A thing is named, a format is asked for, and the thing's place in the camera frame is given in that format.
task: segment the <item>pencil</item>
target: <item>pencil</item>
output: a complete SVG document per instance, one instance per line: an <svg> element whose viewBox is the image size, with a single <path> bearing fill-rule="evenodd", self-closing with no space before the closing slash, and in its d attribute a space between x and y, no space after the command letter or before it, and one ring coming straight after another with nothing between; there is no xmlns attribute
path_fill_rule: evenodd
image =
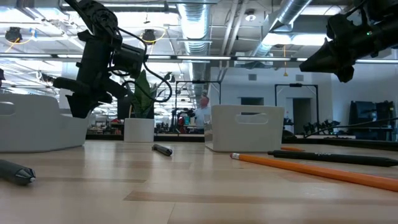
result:
<svg viewBox="0 0 398 224"><path fill-rule="evenodd" d="M294 151L294 152L304 152L304 149L299 149L297 147L290 147L290 146L282 146L280 147L281 150L286 150L286 151Z"/></svg>
<svg viewBox="0 0 398 224"><path fill-rule="evenodd" d="M231 158L240 161L252 162L255 164L272 166L281 169L301 172L304 174L312 174L320 177L327 177L331 179L342 180L355 184L367 185L370 187L377 187L380 189L398 192L398 179L378 177L374 175L360 174L343 170L328 169L324 167L280 161L276 159L268 159L259 156L242 155L238 153L232 153Z"/></svg>

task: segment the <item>tabletop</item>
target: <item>tabletop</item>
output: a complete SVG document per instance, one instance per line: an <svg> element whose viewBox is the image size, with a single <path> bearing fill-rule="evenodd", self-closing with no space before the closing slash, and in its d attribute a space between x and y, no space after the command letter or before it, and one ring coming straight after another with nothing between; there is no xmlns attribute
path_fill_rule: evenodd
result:
<svg viewBox="0 0 398 224"><path fill-rule="evenodd" d="M173 155L122 141L0 154L37 174L27 187L0 180L0 223L398 223L395 192L232 160L203 143L157 144ZM398 159L392 151L287 146ZM398 167L283 160L398 179Z"/></svg>

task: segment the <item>man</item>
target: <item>man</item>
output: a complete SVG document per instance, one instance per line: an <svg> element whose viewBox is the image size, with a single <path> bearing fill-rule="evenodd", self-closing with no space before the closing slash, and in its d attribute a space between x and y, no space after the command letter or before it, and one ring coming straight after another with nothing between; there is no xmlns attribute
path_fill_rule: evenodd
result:
<svg viewBox="0 0 398 224"><path fill-rule="evenodd" d="M202 96L200 99L200 108L195 110L195 118L197 124L197 130L200 134L205 133L205 115L210 115L211 110L208 106L209 98L207 96Z"/></svg>

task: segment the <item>silver duct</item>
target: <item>silver duct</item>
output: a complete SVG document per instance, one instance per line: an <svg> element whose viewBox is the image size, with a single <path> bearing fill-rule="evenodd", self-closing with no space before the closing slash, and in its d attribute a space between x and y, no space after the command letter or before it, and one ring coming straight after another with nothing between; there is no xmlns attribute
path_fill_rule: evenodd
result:
<svg viewBox="0 0 398 224"><path fill-rule="evenodd" d="M270 21L272 25L269 26L269 29L272 29L276 23L291 25L311 2L312 0L283 0L280 4L276 21ZM261 42L256 49L252 51L251 56L264 57L269 53L271 48L272 45L266 45Z"/></svg>
<svg viewBox="0 0 398 224"><path fill-rule="evenodd" d="M209 4L178 4L177 8L181 15L181 30L184 38L196 40L209 38ZM189 55L207 55L209 53L209 43L185 42L184 44ZM190 76L192 80L210 80L209 69L208 63L191 63ZM201 86L193 86L197 103L202 96L202 91Z"/></svg>

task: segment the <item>white plastic bin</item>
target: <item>white plastic bin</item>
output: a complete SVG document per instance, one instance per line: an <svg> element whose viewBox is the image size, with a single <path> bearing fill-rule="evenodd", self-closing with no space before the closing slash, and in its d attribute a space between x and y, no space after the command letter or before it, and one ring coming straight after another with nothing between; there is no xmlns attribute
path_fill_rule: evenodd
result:
<svg viewBox="0 0 398 224"><path fill-rule="evenodd" d="M277 150L283 123L282 107L215 105L205 118L206 147L216 152Z"/></svg>

